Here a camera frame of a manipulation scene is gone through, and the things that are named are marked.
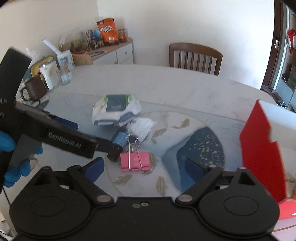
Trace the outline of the blue gloved hand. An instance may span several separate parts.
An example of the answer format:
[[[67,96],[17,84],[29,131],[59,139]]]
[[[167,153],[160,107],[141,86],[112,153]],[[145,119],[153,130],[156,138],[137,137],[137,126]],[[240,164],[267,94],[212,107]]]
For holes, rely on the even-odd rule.
[[[22,135],[18,142],[1,132],[1,186],[12,187],[22,176],[29,176],[43,153],[42,143]]]

